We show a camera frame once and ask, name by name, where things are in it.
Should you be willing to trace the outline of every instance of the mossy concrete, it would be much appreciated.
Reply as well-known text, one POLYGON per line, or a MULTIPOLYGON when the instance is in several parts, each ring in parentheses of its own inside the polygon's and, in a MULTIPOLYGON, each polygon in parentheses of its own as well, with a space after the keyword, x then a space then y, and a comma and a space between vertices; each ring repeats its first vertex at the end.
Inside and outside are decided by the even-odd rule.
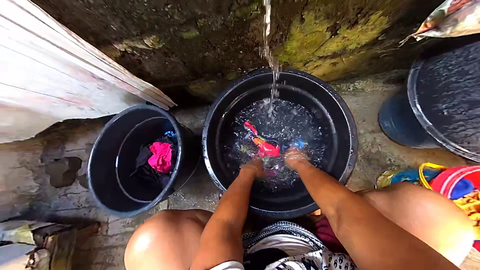
MULTIPOLYGON (((224 85, 212 81, 267 66, 261 0, 33 2, 181 106, 210 102, 224 85), (198 94, 202 82, 210 93, 198 94)), ((284 67, 326 81, 405 68, 421 43, 398 42, 440 2, 272 0, 269 44, 284 67)))

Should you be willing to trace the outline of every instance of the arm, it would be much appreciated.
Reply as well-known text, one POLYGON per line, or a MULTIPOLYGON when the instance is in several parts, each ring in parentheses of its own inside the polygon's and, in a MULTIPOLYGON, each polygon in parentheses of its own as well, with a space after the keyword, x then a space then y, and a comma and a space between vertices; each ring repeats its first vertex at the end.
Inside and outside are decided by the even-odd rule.
POLYGON ((247 217, 253 181, 262 175, 262 169, 259 160, 242 166, 238 177, 228 187, 205 226, 200 250, 193 258, 192 270, 210 269, 226 261, 242 262, 242 228, 247 217))
POLYGON ((316 168, 297 150, 285 156, 359 269, 458 269, 426 243, 414 237, 316 168))

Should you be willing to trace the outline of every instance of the thigh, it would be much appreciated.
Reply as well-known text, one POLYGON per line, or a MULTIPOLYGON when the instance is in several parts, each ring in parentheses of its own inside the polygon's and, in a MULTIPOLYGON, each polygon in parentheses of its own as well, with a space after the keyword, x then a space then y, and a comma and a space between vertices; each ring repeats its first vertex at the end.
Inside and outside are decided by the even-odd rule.
POLYGON ((400 183, 357 194, 456 265, 472 247, 475 234, 466 213, 434 191, 400 183))
POLYGON ((164 210, 138 227, 125 250, 127 270, 187 270, 212 213, 164 210))

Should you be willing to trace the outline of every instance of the plastic bag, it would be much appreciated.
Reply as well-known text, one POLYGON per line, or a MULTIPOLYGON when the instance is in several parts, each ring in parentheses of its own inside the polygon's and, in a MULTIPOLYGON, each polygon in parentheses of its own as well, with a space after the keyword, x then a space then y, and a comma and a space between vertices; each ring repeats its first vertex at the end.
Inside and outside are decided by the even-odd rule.
POLYGON ((480 0, 446 0, 436 8, 410 37, 459 37, 480 33, 480 0))

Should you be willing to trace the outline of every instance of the hand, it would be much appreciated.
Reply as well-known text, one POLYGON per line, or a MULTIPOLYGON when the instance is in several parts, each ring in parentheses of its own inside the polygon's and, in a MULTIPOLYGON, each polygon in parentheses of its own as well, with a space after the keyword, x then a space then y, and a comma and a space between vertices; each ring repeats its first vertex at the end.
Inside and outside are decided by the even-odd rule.
POLYGON ((284 159, 287 166, 292 170, 297 170, 299 166, 304 164, 310 165, 307 155, 296 148, 289 148, 285 153, 284 159))
POLYGON ((240 173, 242 172, 252 174, 257 178, 265 177, 264 162, 259 156, 254 156, 249 163, 242 165, 240 173))

